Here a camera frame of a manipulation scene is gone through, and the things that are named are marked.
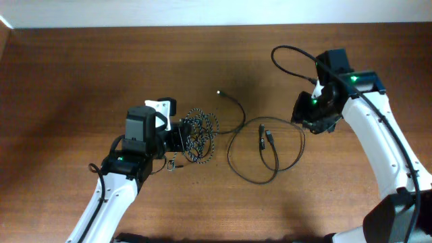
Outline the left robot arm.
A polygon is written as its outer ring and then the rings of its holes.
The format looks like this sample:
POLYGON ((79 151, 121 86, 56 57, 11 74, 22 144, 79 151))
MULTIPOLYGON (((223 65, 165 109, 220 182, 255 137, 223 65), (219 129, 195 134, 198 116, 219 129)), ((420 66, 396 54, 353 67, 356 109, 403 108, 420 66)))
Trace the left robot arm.
POLYGON ((150 106, 128 109, 125 133, 113 141, 100 167, 88 165, 98 175, 97 186, 67 242, 110 242, 153 173, 153 161, 167 162, 165 153, 186 150, 192 126, 184 121, 171 123, 170 115, 150 106))

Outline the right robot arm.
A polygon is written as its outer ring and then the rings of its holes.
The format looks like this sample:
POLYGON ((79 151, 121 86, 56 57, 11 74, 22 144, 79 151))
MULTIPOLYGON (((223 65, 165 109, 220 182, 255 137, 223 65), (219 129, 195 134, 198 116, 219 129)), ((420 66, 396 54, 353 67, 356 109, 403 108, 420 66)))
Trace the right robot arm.
POLYGON ((344 119, 356 134, 379 187, 380 203, 361 226, 326 236, 328 242, 430 242, 431 173, 396 122, 375 72, 356 72, 345 50, 316 57, 313 93, 302 92, 292 122, 313 134, 332 132, 344 119))

